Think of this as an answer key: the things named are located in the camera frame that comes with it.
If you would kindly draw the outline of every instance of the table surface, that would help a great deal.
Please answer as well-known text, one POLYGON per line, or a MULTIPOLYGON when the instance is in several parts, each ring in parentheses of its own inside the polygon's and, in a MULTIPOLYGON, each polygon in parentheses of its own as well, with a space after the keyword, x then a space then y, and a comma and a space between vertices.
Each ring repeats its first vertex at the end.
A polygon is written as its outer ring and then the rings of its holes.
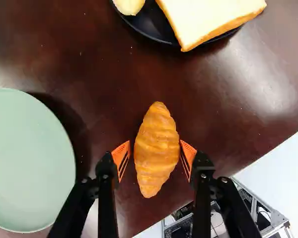
MULTIPOLYGON (((154 101, 180 138, 229 176, 298 131, 298 0, 268 7, 232 37, 182 53, 130 29, 108 0, 0 0, 0 87, 23 90, 59 117, 78 176, 134 140, 154 101)), ((142 197, 133 160, 116 191, 120 237, 130 238, 193 199, 177 165, 142 197)), ((0 238, 44 238, 0 230, 0 238)), ((97 235, 97 207, 83 238, 97 235)))

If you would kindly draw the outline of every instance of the mint green plate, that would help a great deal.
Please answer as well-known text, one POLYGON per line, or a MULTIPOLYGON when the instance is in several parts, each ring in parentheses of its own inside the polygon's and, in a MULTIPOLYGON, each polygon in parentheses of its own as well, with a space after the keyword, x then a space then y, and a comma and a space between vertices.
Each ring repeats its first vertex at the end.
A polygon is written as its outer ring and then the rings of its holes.
POLYGON ((0 227, 50 226, 74 180, 73 148, 56 116, 29 94, 0 89, 0 227))

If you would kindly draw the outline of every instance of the wire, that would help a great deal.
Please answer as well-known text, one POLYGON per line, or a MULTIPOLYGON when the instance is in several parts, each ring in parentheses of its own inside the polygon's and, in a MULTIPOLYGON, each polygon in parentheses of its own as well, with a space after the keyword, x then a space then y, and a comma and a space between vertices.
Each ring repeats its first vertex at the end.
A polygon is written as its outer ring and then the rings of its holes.
POLYGON ((217 235, 217 237, 219 237, 219 235, 218 235, 217 231, 215 230, 215 228, 214 228, 212 222, 211 222, 211 226, 212 226, 212 229, 214 230, 215 234, 217 235))
POLYGON ((269 217, 269 220, 272 220, 271 217, 270 217, 270 215, 269 215, 269 213, 266 212, 266 211, 258 211, 257 213, 262 213, 262 212, 267 214, 267 216, 269 217))

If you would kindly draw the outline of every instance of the bread crust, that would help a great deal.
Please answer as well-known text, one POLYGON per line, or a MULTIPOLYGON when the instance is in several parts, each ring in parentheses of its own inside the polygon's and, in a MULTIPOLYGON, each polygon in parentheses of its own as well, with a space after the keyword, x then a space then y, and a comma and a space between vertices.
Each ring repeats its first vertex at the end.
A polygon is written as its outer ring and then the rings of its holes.
POLYGON ((225 24, 223 24, 222 26, 214 29, 213 31, 209 32, 207 35, 202 36, 199 40, 197 40, 195 43, 190 44, 190 45, 185 45, 183 43, 183 41, 181 40, 181 38, 179 37, 176 28, 175 28, 175 24, 172 21, 172 18, 170 17, 168 11, 166 10, 166 7, 163 4, 163 0, 155 0, 156 3, 158 4, 158 6, 161 8, 161 10, 164 12, 165 16, 167 17, 175 37, 177 38, 180 46, 181 46, 181 51, 182 52, 187 52, 192 50, 193 48, 197 47, 198 45, 202 44, 203 42, 208 41, 211 38, 214 38, 216 36, 219 36, 229 30, 232 30, 236 27, 239 27, 240 25, 244 24, 245 22, 252 20, 253 18, 255 18, 256 16, 258 16, 263 10, 264 8, 267 6, 267 4, 265 4, 262 8, 260 8, 258 11, 256 12, 252 12, 250 14, 247 14, 245 16, 240 16, 232 21, 229 21, 225 24))

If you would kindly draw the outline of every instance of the metal frame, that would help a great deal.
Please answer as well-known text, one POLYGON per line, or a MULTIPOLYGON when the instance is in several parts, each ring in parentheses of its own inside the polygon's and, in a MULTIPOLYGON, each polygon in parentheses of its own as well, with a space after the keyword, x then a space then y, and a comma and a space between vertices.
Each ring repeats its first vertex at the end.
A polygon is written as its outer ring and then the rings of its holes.
POLYGON ((231 179, 235 183, 238 191, 241 191, 242 189, 244 189, 248 194, 252 196, 251 214, 254 221, 257 221, 257 215, 258 215, 256 212, 257 202, 260 202, 270 212, 271 225, 260 231, 263 238, 269 238, 272 235, 279 232, 281 229, 285 230, 285 233, 289 238, 293 238, 293 235, 290 231, 290 222, 283 214, 281 214, 279 211, 275 210, 267 203, 265 203, 262 199, 257 197, 251 190, 246 188, 240 181, 238 181, 233 177, 231 177, 231 179))
MULTIPOLYGON (((271 224, 267 228, 263 229, 260 231, 260 234, 262 238, 270 238, 274 234, 280 232, 281 230, 284 230, 288 238, 294 238, 292 235, 292 232, 290 230, 290 222, 289 220, 282 215, 280 212, 277 210, 273 209, 271 206, 266 204, 263 200, 261 200, 259 197, 254 195, 254 193, 246 188, 240 181, 238 181, 235 178, 230 178, 234 184, 236 185, 236 188, 241 195, 243 199, 247 199, 251 203, 251 216, 253 220, 256 222, 257 221, 257 204, 260 203, 265 209, 267 209, 270 213, 270 218, 271 218, 271 224)), ((168 236, 165 236, 165 231, 167 229, 170 229, 172 227, 177 227, 180 223, 185 222, 188 219, 192 219, 193 214, 190 213, 186 215, 185 217, 179 219, 178 221, 175 221, 174 223, 166 226, 164 219, 161 220, 161 226, 162 226, 162 237, 163 238, 168 238, 168 236)))

